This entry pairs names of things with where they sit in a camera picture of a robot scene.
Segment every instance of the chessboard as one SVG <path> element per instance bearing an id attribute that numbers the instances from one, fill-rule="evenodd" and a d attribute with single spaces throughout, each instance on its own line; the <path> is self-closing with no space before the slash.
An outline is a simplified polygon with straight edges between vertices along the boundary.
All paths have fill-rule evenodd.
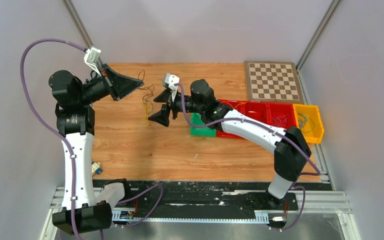
<path id="1" fill-rule="evenodd" d="M 304 104 L 293 62 L 246 61 L 249 101 Z"/>

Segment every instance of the yellow bin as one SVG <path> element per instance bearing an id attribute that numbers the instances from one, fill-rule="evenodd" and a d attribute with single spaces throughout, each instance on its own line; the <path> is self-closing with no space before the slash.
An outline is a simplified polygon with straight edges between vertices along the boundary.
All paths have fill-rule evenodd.
<path id="1" fill-rule="evenodd" d="M 295 113 L 296 126 L 301 129 L 307 143 L 320 144 L 325 128 L 320 117 L 319 107 L 316 105 L 294 104 L 293 112 Z"/>

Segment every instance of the green bin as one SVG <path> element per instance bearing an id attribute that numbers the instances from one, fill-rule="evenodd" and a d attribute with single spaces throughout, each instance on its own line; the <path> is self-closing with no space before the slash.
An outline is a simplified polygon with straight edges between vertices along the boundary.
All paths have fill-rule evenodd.
<path id="1" fill-rule="evenodd" d="M 201 121 L 201 115 L 198 113 L 192 113 L 190 116 L 190 120 L 195 125 L 204 125 L 203 121 Z M 216 130 L 210 129 L 209 127 L 204 128 L 196 128 L 191 126 L 190 127 L 190 134 L 195 136 L 208 136 L 208 137 L 215 137 L 216 136 Z"/>

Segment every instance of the red storage bin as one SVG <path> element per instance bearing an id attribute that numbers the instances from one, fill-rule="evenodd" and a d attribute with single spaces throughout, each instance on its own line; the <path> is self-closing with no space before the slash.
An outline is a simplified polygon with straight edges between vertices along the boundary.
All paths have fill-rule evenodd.
<path id="1" fill-rule="evenodd" d="M 245 106 L 248 103 L 248 101 L 236 101 L 236 100 L 226 100 L 226 99 L 218 99 L 218 101 L 233 109 L 236 109 L 241 114 L 245 113 Z"/>
<path id="2" fill-rule="evenodd" d="M 226 100 L 226 99 L 218 99 L 218 101 L 222 104 L 225 104 L 229 107 L 232 107 L 233 109 L 236 109 L 241 114 L 245 114 L 246 105 L 248 104 L 248 101 L 235 101 L 235 100 Z M 228 137 L 228 138 L 237 138 L 241 139 L 242 137 L 237 136 L 235 134 L 230 134 L 226 132 L 222 132 L 217 130 L 215 132 L 216 137 Z"/>
<path id="3" fill-rule="evenodd" d="M 297 126 L 295 121 L 294 106 L 290 103 L 268 103 L 270 112 L 270 125 L 289 129 Z"/>
<path id="4" fill-rule="evenodd" d="M 247 117 L 253 118 L 259 122 L 263 122 L 265 124 L 271 124 L 270 120 L 272 119 L 270 117 L 269 107 L 268 104 L 265 102 L 258 102 L 258 101 L 232 101 L 232 100 L 224 100 L 219 99 L 219 101 L 223 104 L 226 104 L 229 106 L 229 104 L 238 112 L 241 114 L 244 114 Z M 215 133 L 216 137 L 229 137 L 229 138 L 238 138 L 241 139 L 242 137 L 237 136 L 235 134 L 230 134 L 226 132 L 221 132 L 219 130 Z"/>
<path id="5" fill-rule="evenodd" d="M 269 106 L 266 102 L 249 101 L 246 104 L 245 116 L 265 124 L 272 124 Z"/>

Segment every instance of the wooden floor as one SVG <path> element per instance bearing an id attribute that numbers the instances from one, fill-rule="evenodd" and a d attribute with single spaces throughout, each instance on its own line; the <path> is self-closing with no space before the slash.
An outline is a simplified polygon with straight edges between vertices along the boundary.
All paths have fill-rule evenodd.
<path id="1" fill-rule="evenodd" d="M 145 70 L 145 87 L 155 85 L 154 94 L 163 91 L 166 73 L 180 77 L 186 94 L 190 84 L 206 79 L 219 99 L 246 100 L 245 71 L 242 63 L 110 64 L 116 72 L 138 77 Z M 244 140 L 225 137 L 192 136 L 179 113 L 170 126 L 144 120 L 142 97 L 136 90 L 119 102 L 106 97 L 93 105 L 95 141 L 92 160 L 102 164 L 97 179 L 192 180 L 192 181 L 271 181 L 273 155 Z M 153 103 L 157 112 L 161 103 Z M 307 164 L 306 172 L 314 170 Z M 318 176 L 303 176 L 303 182 L 320 181 Z"/>

